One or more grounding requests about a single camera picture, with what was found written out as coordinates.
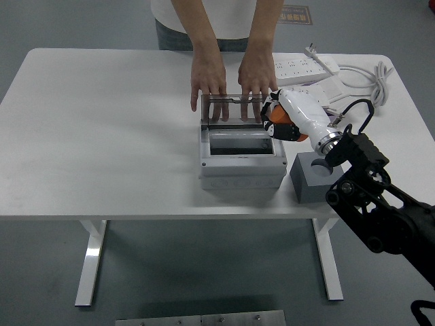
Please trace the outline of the person's right hand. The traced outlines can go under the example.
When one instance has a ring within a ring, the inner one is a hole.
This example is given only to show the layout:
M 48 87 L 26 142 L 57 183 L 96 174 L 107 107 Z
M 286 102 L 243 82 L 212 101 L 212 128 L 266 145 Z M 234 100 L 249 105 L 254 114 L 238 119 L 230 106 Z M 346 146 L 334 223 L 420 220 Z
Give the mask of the person's right hand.
M 227 94 L 226 70 L 219 50 L 194 49 L 190 84 L 192 112 L 196 112 L 199 93 L 220 96 Z

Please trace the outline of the person's left hand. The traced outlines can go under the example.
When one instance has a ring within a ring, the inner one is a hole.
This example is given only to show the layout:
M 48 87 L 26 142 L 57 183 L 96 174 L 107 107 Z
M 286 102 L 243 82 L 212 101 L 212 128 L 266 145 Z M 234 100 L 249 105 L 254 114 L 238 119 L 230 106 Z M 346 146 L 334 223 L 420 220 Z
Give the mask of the person's left hand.
M 267 51 L 247 50 L 239 67 L 239 85 L 244 97 L 262 95 L 278 89 L 273 55 Z

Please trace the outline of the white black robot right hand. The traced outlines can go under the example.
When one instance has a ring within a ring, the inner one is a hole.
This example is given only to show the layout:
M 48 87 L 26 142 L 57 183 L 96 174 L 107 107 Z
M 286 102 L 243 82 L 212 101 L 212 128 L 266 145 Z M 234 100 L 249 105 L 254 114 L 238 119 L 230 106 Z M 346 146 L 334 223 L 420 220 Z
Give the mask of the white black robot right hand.
M 342 133 L 330 126 L 330 118 L 309 94 L 295 90 L 277 90 L 266 98 L 260 112 L 267 134 L 281 141 L 309 139 L 319 155 L 326 155 Z

